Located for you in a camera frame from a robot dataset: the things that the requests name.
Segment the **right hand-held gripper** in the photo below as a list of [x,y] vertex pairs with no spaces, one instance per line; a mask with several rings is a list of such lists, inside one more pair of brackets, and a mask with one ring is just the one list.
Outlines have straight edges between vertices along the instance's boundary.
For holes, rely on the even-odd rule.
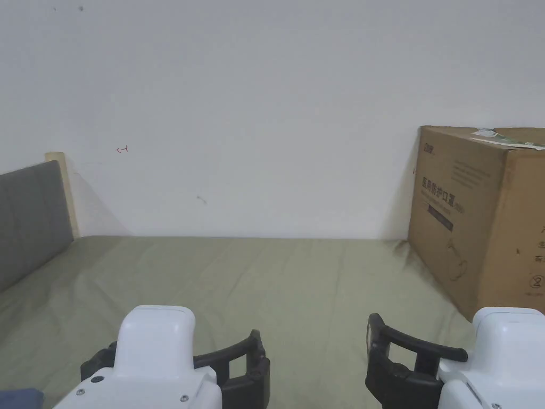
[[[475,345],[468,354],[405,334],[370,314],[367,389],[382,408],[544,408],[544,315],[486,307],[472,324]],[[391,345],[416,354],[413,369],[390,360]]]

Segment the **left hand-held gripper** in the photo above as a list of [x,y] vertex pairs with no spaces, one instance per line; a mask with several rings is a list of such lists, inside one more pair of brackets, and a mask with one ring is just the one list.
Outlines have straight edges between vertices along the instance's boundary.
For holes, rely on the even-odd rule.
[[[81,364],[82,382],[56,407],[267,408],[270,359],[260,332],[193,357],[194,329],[195,316],[185,307],[137,306],[122,321],[117,342]],[[230,363],[243,356],[245,373],[231,378]]]

